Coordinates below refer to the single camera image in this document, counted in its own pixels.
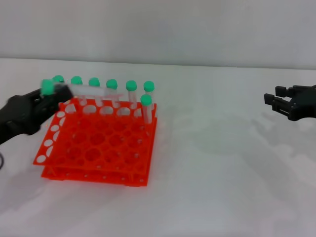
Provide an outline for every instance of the cable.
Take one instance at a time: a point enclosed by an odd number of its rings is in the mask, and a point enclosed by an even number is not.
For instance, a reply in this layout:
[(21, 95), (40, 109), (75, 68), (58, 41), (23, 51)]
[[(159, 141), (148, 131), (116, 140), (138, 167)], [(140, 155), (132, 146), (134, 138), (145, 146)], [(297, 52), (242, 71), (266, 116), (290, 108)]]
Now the cable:
[(1, 160), (1, 164), (0, 164), (0, 169), (2, 169), (3, 165), (4, 165), (4, 158), (3, 155), (0, 152), (0, 160)]

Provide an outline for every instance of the white tabletop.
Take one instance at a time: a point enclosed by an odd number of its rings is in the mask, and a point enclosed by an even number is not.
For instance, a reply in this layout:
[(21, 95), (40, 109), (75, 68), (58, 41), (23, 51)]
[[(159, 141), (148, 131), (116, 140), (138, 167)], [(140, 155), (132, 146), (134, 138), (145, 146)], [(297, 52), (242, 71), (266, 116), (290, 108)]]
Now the white tabletop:
[(0, 237), (315, 237), (316, 119), (264, 104), (315, 71), (0, 59), (0, 106), (63, 75), (156, 84), (149, 184), (50, 181), (33, 166), (46, 124), (2, 144)]

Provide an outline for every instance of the green test tube cap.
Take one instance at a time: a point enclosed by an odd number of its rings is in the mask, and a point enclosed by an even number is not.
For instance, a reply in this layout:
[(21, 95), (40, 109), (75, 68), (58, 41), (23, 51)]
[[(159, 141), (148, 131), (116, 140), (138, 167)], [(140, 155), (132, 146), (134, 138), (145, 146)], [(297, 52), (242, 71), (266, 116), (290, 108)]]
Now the green test tube cap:
[(82, 85), (82, 79), (79, 76), (71, 78), (71, 84)]
[(53, 77), (53, 82), (65, 82), (65, 80), (63, 76), (57, 75)]
[(128, 91), (135, 91), (136, 89), (137, 89), (136, 81), (134, 81), (134, 80), (129, 80), (129, 81), (126, 83), (126, 90), (128, 90)]
[(152, 97), (150, 95), (142, 95), (140, 97), (140, 102), (142, 103), (142, 105), (144, 106), (149, 106), (152, 104)]
[(155, 84), (151, 80), (145, 82), (144, 83), (144, 90), (146, 92), (153, 92), (155, 90)]
[(40, 93), (42, 95), (54, 94), (54, 82), (50, 79), (44, 79), (41, 81)]
[(100, 86), (100, 81), (98, 78), (91, 78), (89, 80), (89, 85), (90, 86)]
[(118, 82), (115, 79), (110, 79), (107, 81), (107, 88), (111, 89), (117, 89), (118, 88)]

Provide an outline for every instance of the test tube rack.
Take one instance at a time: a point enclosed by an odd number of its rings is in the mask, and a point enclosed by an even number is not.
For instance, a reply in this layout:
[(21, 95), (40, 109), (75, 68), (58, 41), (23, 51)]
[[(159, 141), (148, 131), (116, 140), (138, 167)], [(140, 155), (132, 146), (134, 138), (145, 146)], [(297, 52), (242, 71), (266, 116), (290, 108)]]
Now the test tube rack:
[(135, 109), (128, 101), (119, 104), (114, 108), (111, 100), (102, 100), (102, 106), (97, 106), (94, 99), (82, 104), (76, 97), (61, 103), (33, 162), (44, 166), (41, 176), (146, 186), (157, 105), (152, 123), (145, 124), (140, 102)]

